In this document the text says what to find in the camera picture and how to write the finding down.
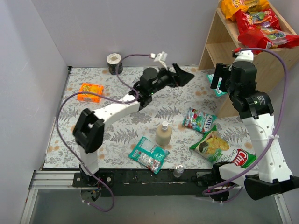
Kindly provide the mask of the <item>teal Fox's bag back side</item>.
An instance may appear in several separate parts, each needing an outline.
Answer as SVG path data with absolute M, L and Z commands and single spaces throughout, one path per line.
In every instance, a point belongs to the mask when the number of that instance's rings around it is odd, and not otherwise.
M 213 74 L 208 74 L 208 75 L 207 75 L 207 78 L 208 78 L 210 84 L 212 84 L 213 77 L 214 77 Z M 213 89 L 213 91 L 214 91 L 216 97 L 218 97 L 218 98 L 221 97 L 221 96 L 226 95 L 226 92 L 223 92 L 223 91 L 221 91 L 221 90 L 219 89 L 220 84 L 221 84 L 221 81 L 222 81 L 222 78 L 220 77 L 219 80 L 218 80 L 216 89 Z

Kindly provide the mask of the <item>Fox's candy bag front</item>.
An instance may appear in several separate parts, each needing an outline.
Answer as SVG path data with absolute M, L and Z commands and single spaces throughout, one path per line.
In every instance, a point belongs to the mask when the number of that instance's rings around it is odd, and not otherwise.
M 216 115 L 189 108 L 182 125 L 201 133 L 207 133 L 213 127 L 213 123 L 216 119 Z

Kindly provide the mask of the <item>beige pump soap bottle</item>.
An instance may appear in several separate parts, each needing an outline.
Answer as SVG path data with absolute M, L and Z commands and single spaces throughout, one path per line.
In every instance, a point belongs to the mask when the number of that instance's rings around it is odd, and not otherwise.
M 161 146 L 169 144 L 172 136 L 172 128 L 169 122 L 163 121 L 156 130 L 156 143 Z

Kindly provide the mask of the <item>red candy bag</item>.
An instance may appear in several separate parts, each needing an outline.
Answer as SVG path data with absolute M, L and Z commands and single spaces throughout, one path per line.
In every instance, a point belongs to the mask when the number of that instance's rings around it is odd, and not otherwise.
M 254 28 L 281 29 L 279 19 L 272 9 L 250 13 L 239 10 L 235 17 L 240 34 Z
M 254 28 L 242 32 L 238 41 L 249 48 L 293 48 L 299 45 L 299 36 L 272 28 Z

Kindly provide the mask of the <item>orange candy bag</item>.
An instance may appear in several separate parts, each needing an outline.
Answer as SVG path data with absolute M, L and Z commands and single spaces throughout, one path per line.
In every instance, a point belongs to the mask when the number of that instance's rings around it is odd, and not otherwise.
M 270 7 L 268 0 L 221 0 L 221 10 L 226 19 L 236 20 L 237 11 L 257 12 L 267 10 Z

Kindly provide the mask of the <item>teal candy bag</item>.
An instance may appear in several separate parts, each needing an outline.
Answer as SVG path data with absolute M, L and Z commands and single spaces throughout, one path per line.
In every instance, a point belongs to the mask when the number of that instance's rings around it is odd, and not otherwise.
M 169 153 L 168 150 L 162 149 L 149 139 L 142 137 L 128 157 L 157 174 Z

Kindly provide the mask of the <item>clear small bottle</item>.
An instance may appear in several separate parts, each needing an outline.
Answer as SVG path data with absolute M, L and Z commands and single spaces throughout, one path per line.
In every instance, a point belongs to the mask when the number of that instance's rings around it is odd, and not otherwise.
M 179 178 L 183 174 L 184 169 L 185 168 L 183 165 L 181 165 L 181 164 L 177 165 L 173 170 L 174 177 Z

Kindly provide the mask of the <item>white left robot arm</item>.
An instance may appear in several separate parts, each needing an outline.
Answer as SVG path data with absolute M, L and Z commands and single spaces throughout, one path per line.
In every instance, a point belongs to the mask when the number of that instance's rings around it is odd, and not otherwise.
M 99 171 L 97 150 L 101 147 L 105 129 L 114 122 L 145 108 L 152 95 L 166 86 L 183 87 L 193 78 L 192 73 L 173 63 L 174 71 L 168 68 L 146 68 L 133 89 L 117 103 L 91 111 L 84 109 L 77 120 L 73 136 L 80 149 L 80 171 L 90 178 Z

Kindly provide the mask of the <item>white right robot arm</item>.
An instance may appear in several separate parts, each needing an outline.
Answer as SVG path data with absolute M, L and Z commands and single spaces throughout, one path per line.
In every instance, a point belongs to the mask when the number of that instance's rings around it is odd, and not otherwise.
M 277 121 L 267 93 L 256 90 L 257 69 L 253 64 L 254 51 L 264 51 L 275 56 L 284 70 L 284 92 Z M 247 168 L 233 162 L 218 162 L 213 165 L 212 175 L 216 185 L 203 191 L 204 195 L 216 195 L 223 190 L 215 188 L 226 184 L 245 188 L 249 197 L 259 200 L 267 196 L 285 193 L 299 187 L 299 179 L 289 169 L 279 143 L 278 129 L 284 113 L 288 69 L 283 59 L 269 49 L 237 48 L 231 65 L 218 63 L 211 88 L 221 80 L 220 90 L 227 92 L 233 107 L 249 132 L 256 160 Z

